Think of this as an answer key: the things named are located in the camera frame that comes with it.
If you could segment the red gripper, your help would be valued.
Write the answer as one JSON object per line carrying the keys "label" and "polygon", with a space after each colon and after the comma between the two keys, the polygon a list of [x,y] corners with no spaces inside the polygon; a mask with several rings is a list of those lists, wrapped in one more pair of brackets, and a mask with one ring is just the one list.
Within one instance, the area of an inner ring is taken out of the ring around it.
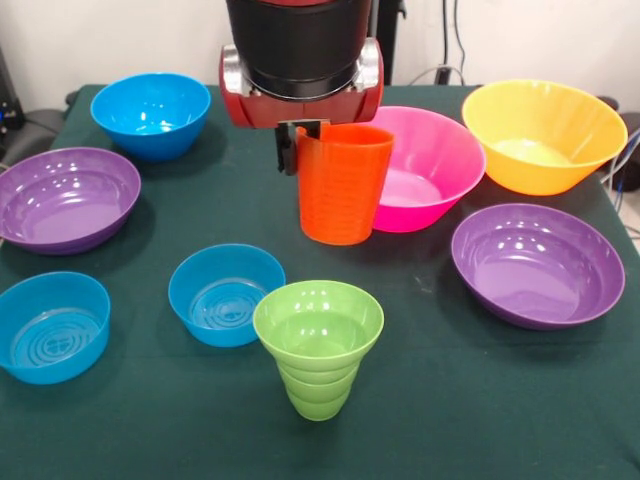
{"label": "red gripper", "polygon": [[278,171],[297,173],[296,140],[290,122],[299,121],[310,138],[320,140],[332,124],[367,122],[376,114],[384,90],[384,64],[378,42],[365,39],[355,63],[355,75],[344,88],[322,99],[277,98],[256,87],[249,79],[233,44],[222,48],[219,88],[232,123],[246,128],[275,128]]}

